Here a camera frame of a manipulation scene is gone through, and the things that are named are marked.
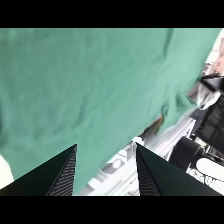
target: green cloth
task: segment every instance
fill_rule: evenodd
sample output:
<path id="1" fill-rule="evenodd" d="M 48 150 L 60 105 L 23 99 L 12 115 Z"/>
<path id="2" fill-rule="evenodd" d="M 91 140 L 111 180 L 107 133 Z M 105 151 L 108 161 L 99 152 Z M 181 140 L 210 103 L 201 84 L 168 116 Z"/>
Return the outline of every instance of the green cloth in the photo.
<path id="1" fill-rule="evenodd" d="M 219 31 L 0 29 L 0 153 L 14 178 L 77 143 L 78 192 L 158 115 L 176 122 Z"/>

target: green tablecloth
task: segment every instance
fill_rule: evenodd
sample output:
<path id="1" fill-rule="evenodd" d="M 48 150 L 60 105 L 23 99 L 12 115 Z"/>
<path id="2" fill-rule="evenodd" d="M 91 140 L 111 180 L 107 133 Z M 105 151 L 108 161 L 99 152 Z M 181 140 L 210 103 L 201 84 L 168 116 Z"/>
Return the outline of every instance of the green tablecloth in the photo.
<path id="1" fill-rule="evenodd" d="M 0 29 L 0 153 L 15 179 L 74 143 L 74 192 L 159 114 L 191 107 L 220 29 Z"/>

